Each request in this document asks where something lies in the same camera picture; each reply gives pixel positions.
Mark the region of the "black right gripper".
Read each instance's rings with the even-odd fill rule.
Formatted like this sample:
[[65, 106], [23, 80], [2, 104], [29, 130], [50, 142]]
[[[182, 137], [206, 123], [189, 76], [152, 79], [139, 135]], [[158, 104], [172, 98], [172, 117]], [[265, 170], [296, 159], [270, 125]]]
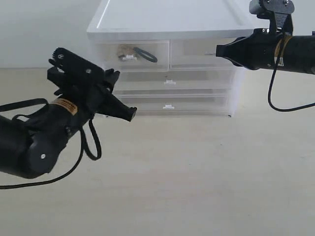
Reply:
[[237, 46], [240, 51], [229, 44], [216, 46], [216, 57], [229, 60], [233, 65], [249, 70], [272, 69], [275, 66], [275, 48], [282, 39], [282, 33], [272, 35], [263, 28], [255, 29], [250, 36], [238, 37]]

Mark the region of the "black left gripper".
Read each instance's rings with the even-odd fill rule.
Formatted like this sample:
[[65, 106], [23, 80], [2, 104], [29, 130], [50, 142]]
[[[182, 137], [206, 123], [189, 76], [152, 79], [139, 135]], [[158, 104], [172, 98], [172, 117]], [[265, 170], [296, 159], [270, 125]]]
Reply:
[[86, 123], [96, 113], [131, 122], [137, 107], [128, 107], [112, 94], [119, 76], [120, 71], [107, 69], [102, 84], [59, 88], [53, 100], [53, 123]]

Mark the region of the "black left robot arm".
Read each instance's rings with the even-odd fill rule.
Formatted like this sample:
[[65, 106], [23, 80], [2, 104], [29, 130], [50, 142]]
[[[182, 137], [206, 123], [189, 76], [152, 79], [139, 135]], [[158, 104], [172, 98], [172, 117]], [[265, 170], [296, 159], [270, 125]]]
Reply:
[[102, 153], [93, 125], [95, 115], [131, 121], [137, 111], [113, 95], [119, 75], [113, 69], [79, 74], [53, 67], [47, 78], [58, 87], [54, 101], [37, 98], [2, 105], [2, 112], [34, 105], [41, 108], [25, 120], [20, 115], [1, 117], [0, 170], [26, 179], [47, 174], [75, 134], [81, 136], [81, 154], [98, 160]]

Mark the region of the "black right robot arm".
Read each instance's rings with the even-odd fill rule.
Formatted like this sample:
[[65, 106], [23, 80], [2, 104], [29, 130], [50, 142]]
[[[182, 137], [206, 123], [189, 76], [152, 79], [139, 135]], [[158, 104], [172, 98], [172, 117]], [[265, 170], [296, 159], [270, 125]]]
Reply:
[[278, 62], [278, 70], [314, 74], [315, 37], [286, 34], [282, 39], [280, 32], [272, 35], [268, 29], [260, 28], [250, 36], [217, 45], [216, 56], [249, 70], [274, 69]]

